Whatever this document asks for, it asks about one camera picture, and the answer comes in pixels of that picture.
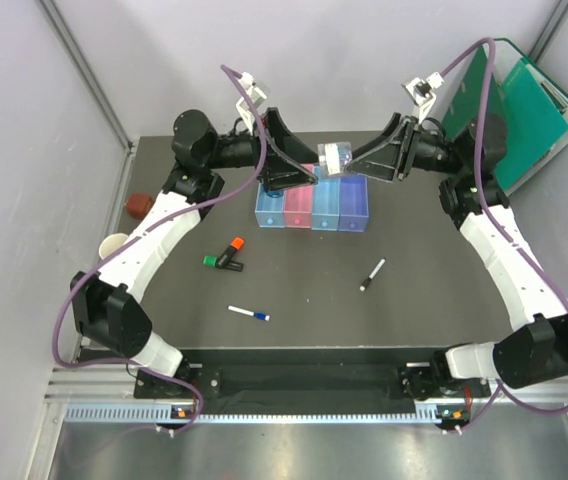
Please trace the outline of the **clear staples box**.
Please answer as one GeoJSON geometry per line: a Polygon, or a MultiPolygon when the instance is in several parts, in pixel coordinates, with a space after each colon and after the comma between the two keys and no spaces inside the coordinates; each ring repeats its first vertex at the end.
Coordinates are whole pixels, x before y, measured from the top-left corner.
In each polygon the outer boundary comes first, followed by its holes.
{"type": "Polygon", "coordinates": [[[352,161],[350,142],[323,143],[317,146],[318,164],[323,178],[336,178],[347,174],[352,161]]]}

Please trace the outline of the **pink plastic bin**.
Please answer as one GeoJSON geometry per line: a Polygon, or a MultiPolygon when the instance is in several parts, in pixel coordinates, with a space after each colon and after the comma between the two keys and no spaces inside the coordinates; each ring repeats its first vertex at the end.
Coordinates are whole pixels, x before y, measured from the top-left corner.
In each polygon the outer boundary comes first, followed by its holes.
{"type": "Polygon", "coordinates": [[[314,185],[288,189],[284,195],[283,215],[286,228],[311,227],[314,185]]]}

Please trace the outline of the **purple plastic bin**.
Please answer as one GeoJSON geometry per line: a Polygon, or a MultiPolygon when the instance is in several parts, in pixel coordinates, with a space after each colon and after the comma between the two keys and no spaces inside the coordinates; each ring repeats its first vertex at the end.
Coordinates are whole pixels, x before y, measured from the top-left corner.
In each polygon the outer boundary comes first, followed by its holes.
{"type": "Polygon", "coordinates": [[[340,179],[338,230],[364,232],[369,220],[368,184],[361,175],[340,179]]]}

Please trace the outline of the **light blue bin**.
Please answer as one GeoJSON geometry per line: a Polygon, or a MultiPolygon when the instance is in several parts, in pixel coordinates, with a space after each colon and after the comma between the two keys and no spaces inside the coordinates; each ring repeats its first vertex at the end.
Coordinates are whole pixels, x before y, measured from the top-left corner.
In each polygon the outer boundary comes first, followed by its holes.
{"type": "Polygon", "coordinates": [[[264,195],[264,186],[258,186],[256,203],[255,203],[255,218],[257,224],[261,228],[284,228],[284,200],[285,196],[281,199],[271,199],[264,195]]]}
{"type": "Polygon", "coordinates": [[[337,231],[340,218],[340,181],[337,177],[324,178],[321,168],[314,167],[318,183],[313,187],[311,229],[337,231]]]}

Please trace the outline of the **orange cap highlighter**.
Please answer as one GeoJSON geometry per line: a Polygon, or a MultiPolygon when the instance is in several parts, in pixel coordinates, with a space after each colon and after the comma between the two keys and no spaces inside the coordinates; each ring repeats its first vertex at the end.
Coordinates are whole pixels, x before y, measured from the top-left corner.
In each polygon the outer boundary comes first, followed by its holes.
{"type": "Polygon", "coordinates": [[[224,252],[217,257],[215,266],[220,269],[227,268],[229,265],[234,265],[234,256],[243,247],[244,239],[235,237],[224,250],[224,252]]]}

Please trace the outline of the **black cap whiteboard marker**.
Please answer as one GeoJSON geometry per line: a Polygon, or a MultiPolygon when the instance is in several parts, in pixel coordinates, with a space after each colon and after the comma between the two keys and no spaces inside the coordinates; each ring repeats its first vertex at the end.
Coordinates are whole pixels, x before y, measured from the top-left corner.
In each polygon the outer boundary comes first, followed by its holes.
{"type": "Polygon", "coordinates": [[[373,279],[376,277],[376,275],[379,273],[379,271],[382,269],[382,267],[385,265],[386,263],[386,259],[385,258],[381,258],[377,264],[375,265],[375,267],[373,268],[373,270],[367,275],[367,277],[361,282],[360,286],[359,286],[359,291],[360,292],[364,292],[369,285],[371,284],[371,282],[373,281],[373,279]]]}

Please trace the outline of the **brown box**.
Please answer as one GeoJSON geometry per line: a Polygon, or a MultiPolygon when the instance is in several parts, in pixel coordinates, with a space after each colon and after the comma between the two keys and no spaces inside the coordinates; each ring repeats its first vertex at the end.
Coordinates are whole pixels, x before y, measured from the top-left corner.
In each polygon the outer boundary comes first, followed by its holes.
{"type": "Polygon", "coordinates": [[[154,205],[154,198],[144,193],[132,193],[125,203],[125,210],[131,218],[143,220],[154,205]]]}

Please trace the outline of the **blue cap whiteboard marker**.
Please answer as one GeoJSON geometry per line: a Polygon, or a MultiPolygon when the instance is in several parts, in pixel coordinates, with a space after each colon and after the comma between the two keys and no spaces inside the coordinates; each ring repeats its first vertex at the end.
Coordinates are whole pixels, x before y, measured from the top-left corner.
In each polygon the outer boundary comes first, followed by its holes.
{"type": "Polygon", "coordinates": [[[261,320],[261,321],[268,322],[270,320],[270,316],[266,313],[263,313],[263,312],[256,312],[256,311],[252,311],[252,310],[248,310],[248,309],[244,309],[244,308],[240,308],[240,307],[232,306],[232,305],[229,305],[227,307],[227,309],[231,312],[238,313],[238,314],[241,314],[241,315],[245,315],[245,316],[248,316],[248,317],[253,317],[253,318],[256,318],[256,319],[261,320]]]}

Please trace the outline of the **blue slime jar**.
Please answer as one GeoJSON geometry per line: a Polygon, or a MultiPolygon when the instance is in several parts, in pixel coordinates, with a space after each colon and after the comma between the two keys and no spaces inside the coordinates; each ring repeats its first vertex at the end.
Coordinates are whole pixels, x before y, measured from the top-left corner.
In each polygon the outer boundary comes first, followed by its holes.
{"type": "Polygon", "coordinates": [[[267,191],[263,189],[263,193],[266,197],[271,199],[281,199],[284,197],[284,191],[267,191]]]}

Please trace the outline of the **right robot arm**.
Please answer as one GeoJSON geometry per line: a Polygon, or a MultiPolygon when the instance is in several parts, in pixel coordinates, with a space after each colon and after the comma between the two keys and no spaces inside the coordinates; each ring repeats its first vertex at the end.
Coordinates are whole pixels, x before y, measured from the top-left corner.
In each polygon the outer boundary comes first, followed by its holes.
{"type": "Polygon", "coordinates": [[[512,332],[499,342],[451,346],[432,360],[431,384],[451,396],[468,379],[499,380],[512,389],[568,376],[567,303],[539,275],[508,198],[493,174],[507,151],[507,125],[488,114],[484,134],[470,120],[453,139],[413,116],[394,114],[382,133],[357,148],[350,173],[392,182],[417,168],[445,174],[443,211],[473,247],[505,304],[512,332]]]}

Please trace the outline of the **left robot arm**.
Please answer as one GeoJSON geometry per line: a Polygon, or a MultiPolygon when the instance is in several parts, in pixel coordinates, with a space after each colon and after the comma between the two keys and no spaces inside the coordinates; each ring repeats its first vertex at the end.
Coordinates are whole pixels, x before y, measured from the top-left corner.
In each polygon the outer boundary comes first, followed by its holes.
{"type": "Polygon", "coordinates": [[[150,212],[116,256],[71,282],[77,332],[156,372],[156,384],[169,396],[184,394],[191,374],[182,366],[183,354],[154,333],[141,300],[171,251],[222,197],[219,170],[253,167],[267,192],[318,181],[308,168],[317,153],[285,126],[277,109],[267,109],[252,125],[253,132],[220,135],[202,111],[181,113],[173,124],[175,164],[150,212]]]}

